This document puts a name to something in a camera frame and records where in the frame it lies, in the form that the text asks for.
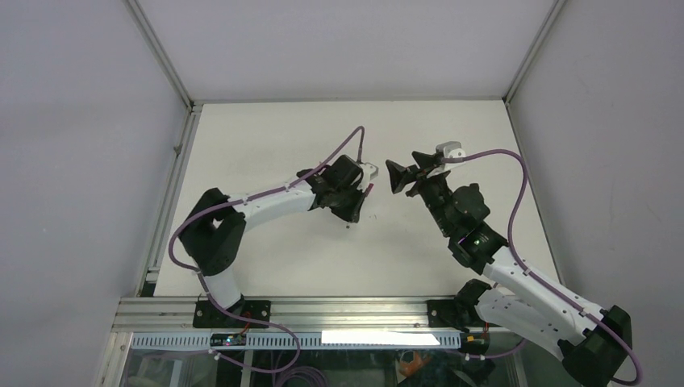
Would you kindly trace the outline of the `orange object under table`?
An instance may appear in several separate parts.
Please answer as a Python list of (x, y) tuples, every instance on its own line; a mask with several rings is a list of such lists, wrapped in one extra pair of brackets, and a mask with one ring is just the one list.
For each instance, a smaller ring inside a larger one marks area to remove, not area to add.
[(398, 358), (397, 372), (403, 377), (411, 377), (425, 365), (418, 352), (404, 352)]

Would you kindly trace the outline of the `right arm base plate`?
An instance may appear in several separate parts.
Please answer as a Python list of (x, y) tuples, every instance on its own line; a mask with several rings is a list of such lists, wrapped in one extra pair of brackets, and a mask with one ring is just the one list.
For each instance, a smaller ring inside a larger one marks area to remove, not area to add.
[(485, 327), (485, 321), (480, 318), (471, 301), (459, 298), (429, 299), (426, 307), (428, 326), (431, 328), (450, 327), (468, 332), (470, 328)]

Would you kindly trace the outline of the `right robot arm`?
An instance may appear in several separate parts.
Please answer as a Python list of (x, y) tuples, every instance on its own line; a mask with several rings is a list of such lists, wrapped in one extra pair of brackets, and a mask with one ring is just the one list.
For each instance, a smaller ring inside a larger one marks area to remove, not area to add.
[(455, 296), (458, 328), (480, 321), (504, 327), (557, 358), (583, 386), (617, 382), (615, 374), (625, 360), (636, 370), (628, 384), (642, 382), (631, 317), (625, 310), (603, 308), (522, 259), (512, 240), (513, 226), (502, 236), (486, 223), (490, 209), (478, 184), (450, 189), (450, 169), (468, 157), (458, 151), (412, 156), (415, 164), (410, 166), (386, 161), (392, 192), (421, 197), (455, 260), (493, 282), (473, 279)]

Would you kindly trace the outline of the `aluminium front rail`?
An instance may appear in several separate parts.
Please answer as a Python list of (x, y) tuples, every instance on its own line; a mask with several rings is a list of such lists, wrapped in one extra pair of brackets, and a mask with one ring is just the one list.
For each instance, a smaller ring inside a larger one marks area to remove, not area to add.
[[(324, 330), (425, 331), (432, 311), (429, 300), (442, 297), (302, 297), (271, 298), (269, 321), (293, 332)], [(192, 331), (194, 297), (122, 298), (113, 332)]]

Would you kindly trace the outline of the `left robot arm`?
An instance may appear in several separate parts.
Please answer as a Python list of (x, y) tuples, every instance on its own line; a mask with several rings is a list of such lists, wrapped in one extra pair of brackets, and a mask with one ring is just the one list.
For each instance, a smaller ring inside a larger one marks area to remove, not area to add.
[(317, 209), (328, 209), (346, 223), (358, 223), (377, 175), (376, 165), (342, 155), (332, 164), (303, 169), (283, 185), (261, 193), (232, 198), (217, 188), (207, 190), (173, 233), (173, 240), (181, 242), (215, 300), (212, 318), (222, 327), (233, 327), (242, 319), (244, 295), (233, 264), (246, 233), (284, 216)]

